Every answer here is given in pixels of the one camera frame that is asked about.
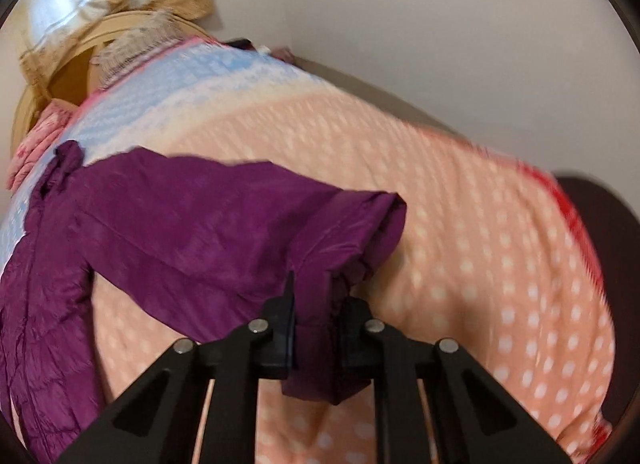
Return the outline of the beige wooden headboard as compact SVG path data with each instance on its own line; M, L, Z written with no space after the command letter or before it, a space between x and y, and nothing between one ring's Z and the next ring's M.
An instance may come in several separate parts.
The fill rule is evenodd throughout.
M44 87L44 98L62 98L75 105L81 104L98 87L96 66L91 63L92 55L103 50L128 29L143 24L151 15L150 10L128 10L103 18L55 67L50 81ZM14 154L18 144L34 126L43 106L43 99L31 86L27 86L14 112L10 154Z

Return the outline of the purple puffer jacket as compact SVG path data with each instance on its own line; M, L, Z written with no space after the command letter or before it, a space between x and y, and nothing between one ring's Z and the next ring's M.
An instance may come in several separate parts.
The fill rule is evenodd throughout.
M336 403L334 319L393 254L407 206L269 162L137 148L86 164L66 141L35 184L1 276L1 408L55 461L104 408L91 294L101 276L190 339L222 339L286 287L296 367L286 395Z

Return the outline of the black object beside bed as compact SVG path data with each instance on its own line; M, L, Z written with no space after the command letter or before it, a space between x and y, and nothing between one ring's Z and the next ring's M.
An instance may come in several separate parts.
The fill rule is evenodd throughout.
M268 46L255 45L251 40L245 38L224 41L224 45L236 48L237 50L248 50L258 54L270 55L271 50Z

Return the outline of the striped patterned pillow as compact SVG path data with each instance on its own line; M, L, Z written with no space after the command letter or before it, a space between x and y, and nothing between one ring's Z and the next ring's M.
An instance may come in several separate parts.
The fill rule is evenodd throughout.
M94 54L90 91L105 90L149 58L177 45L186 34L170 13L160 10L146 17Z

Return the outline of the pink folded quilt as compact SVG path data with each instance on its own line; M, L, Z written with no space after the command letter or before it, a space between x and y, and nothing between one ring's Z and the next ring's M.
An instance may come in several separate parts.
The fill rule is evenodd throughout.
M35 126L18 145L6 171L6 189L12 195L65 128L74 122L77 111L77 106L58 98L52 99L43 109Z

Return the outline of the polka dot bed cover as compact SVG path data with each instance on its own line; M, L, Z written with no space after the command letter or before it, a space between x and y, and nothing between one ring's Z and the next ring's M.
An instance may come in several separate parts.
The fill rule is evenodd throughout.
M591 242L552 176L402 122L276 59L194 38L82 104L17 190L1 229L2 273L32 189L66 141L86 164L144 148L269 162L337 188L399 195L407 214L398 246L346 299L364 299L410 339L456 339L570 462L608 438L613 320ZM105 408L185 335L101 276L91 302ZM260 392L259 462L372 461L370 392L334 404L286 395L284 384Z

